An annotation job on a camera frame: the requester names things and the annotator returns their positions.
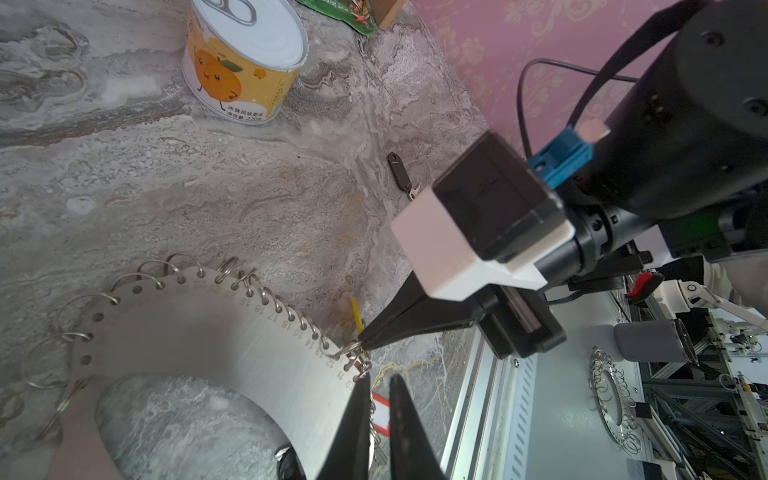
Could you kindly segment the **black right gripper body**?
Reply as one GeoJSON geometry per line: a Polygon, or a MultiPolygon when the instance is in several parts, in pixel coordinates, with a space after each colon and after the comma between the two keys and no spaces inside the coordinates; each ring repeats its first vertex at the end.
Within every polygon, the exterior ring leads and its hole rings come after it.
{"type": "MultiPolygon", "coordinates": [[[[592,272],[575,275],[565,285],[582,295],[616,290],[623,286],[625,276],[640,272],[651,260],[649,251],[641,251],[630,242],[610,253],[592,272]]],[[[512,355],[526,358],[566,340],[563,327],[540,292],[489,285],[473,298],[482,307],[477,325],[498,359],[512,355]]]]}

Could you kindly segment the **yellow key tag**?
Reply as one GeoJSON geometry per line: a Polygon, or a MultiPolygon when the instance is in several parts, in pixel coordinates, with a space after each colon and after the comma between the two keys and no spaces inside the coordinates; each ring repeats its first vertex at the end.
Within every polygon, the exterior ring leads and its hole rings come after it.
{"type": "Polygon", "coordinates": [[[361,333],[364,330],[364,324],[362,322],[358,303],[354,297],[350,298],[350,305],[353,313],[353,318],[356,326],[357,333],[361,333]]]}

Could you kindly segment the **aluminium front rail base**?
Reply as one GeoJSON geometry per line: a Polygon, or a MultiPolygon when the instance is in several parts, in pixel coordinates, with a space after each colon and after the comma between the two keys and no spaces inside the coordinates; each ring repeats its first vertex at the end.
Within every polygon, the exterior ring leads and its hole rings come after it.
{"type": "Polygon", "coordinates": [[[475,331],[440,466],[448,479],[526,478],[538,357],[496,358],[475,331]]]}

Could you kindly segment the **green orange food packet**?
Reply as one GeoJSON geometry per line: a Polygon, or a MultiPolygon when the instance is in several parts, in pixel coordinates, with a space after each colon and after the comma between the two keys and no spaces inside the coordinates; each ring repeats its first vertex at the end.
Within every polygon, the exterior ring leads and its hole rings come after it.
{"type": "Polygon", "coordinates": [[[318,13],[339,20],[364,36],[371,36],[377,29],[369,2],[366,0],[298,0],[318,13]]]}

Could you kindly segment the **red key tag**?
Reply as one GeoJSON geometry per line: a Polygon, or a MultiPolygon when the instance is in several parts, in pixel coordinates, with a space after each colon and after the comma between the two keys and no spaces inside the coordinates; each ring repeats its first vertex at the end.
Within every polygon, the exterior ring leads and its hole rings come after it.
{"type": "Polygon", "coordinates": [[[385,438],[390,437],[390,402],[383,396],[372,394],[373,413],[371,421],[374,430],[385,438]]]}

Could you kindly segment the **black key tag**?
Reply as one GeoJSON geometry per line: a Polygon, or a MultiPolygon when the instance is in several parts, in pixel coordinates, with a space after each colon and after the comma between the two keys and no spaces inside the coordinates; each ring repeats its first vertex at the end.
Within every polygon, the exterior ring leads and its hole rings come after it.
{"type": "Polygon", "coordinates": [[[420,193],[421,185],[413,183],[401,157],[397,153],[388,153],[386,159],[398,188],[413,201],[420,193]]]}

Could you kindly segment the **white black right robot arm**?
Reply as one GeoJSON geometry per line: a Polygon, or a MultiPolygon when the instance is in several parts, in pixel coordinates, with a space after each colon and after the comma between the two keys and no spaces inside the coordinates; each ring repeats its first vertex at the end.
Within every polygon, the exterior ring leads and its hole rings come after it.
{"type": "Polygon", "coordinates": [[[595,74],[537,153],[478,138],[392,222],[411,273],[372,351],[478,326],[498,358],[561,344],[544,294],[657,229],[673,258],[767,252],[767,5],[681,1],[595,74]]]}

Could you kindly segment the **wooden two-tier shelf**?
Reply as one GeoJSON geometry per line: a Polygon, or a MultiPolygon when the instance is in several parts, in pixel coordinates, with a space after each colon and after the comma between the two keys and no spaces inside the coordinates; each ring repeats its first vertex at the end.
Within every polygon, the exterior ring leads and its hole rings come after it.
{"type": "Polygon", "coordinates": [[[387,30],[394,23],[406,0],[370,0],[369,3],[378,28],[387,30]]]}

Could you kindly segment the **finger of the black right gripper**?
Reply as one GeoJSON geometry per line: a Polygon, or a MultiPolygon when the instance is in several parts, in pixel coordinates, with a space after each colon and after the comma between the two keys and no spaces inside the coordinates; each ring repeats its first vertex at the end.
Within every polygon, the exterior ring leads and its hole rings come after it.
{"type": "Polygon", "coordinates": [[[474,297],[461,302],[431,298],[411,272],[358,341],[364,350],[375,350],[413,336],[468,328],[482,316],[483,307],[474,297]]]}

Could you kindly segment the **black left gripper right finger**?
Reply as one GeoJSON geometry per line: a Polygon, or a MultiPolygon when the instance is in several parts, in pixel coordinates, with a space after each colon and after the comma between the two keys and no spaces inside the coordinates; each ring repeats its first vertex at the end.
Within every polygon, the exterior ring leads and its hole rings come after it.
{"type": "Polygon", "coordinates": [[[418,417],[405,380],[390,379],[391,477],[397,480],[445,480],[418,417]]]}

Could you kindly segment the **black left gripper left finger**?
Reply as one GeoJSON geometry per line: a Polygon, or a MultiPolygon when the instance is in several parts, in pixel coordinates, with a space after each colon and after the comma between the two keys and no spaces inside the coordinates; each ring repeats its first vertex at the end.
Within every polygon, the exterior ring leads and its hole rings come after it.
{"type": "Polygon", "coordinates": [[[370,449],[370,379],[355,383],[318,480],[367,479],[370,449]]]}

